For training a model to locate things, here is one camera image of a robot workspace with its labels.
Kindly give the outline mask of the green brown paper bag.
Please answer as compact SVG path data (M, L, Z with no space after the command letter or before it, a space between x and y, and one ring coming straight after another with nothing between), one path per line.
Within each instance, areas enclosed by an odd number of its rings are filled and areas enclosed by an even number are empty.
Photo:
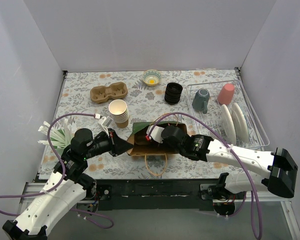
M148 126L153 126L155 122L135 122L132 124L132 133L128 137L127 141L133 144L133 148L127 151L127 154L131 157L144 157L145 167L148 172L156 177L162 176L168 166L168 156L176 154L176 150L164 143L158 143L154 140L146 139L146 131ZM165 128L167 126L176 126L187 133L187 127L184 123L178 119L175 121L161 121L158 123L158 127ZM147 157L150 156L164 156L165 164L161 173L152 172L148 166Z

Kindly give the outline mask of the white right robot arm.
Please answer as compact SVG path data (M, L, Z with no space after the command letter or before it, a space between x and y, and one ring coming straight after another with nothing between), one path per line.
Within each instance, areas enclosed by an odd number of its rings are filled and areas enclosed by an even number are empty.
M190 136L173 125L165 127L161 137L164 144L192 161L223 163L243 169L243 175L220 176L221 183L216 186L216 192L222 199L253 190L268 190L287 199L295 195L298 166L284 148L278 147L271 152L226 146L207 135Z

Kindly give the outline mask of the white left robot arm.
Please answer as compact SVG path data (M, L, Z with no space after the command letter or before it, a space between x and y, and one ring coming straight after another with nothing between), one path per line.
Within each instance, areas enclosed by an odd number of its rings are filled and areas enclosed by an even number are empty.
M2 229L11 240L46 240L58 221L82 199L96 196L94 179L85 174L87 160L104 153L117 157L133 148L113 129L93 136L91 130L77 130L32 203L15 220L8 220Z

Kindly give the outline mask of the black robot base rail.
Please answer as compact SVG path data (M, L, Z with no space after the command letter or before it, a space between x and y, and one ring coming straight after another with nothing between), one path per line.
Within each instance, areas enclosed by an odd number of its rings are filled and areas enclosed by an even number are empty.
M79 180L98 210L198 209L213 211L213 201L228 206L244 193L225 189L225 178L202 179L92 179Z

